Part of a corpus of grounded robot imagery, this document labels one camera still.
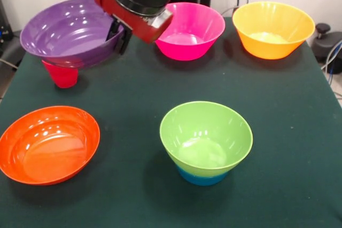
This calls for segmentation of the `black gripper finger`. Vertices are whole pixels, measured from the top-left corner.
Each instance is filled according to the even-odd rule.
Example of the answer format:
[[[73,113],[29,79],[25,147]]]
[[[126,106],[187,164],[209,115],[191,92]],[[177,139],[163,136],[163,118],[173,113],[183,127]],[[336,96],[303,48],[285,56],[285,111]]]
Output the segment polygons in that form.
[[[132,30],[128,27],[124,27],[123,34],[121,38],[118,40],[118,53],[123,55],[127,49],[127,46],[130,42],[132,36]]]
[[[110,40],[118,31],[119,22],[116,18],[113,18],[110,28],[107,33],[106,41]]]

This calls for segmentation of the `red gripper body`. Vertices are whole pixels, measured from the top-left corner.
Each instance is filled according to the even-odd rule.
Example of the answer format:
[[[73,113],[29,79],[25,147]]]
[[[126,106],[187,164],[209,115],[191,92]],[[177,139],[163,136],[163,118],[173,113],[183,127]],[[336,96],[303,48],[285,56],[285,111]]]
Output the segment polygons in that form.
[[[130,11],[117,0],[95,0],[95,2],[109,15],[125,25],[131,32],[147,43],[152,43],[170,25],[173,14],[163,8],[156,16],[144,17],[141,14]]]

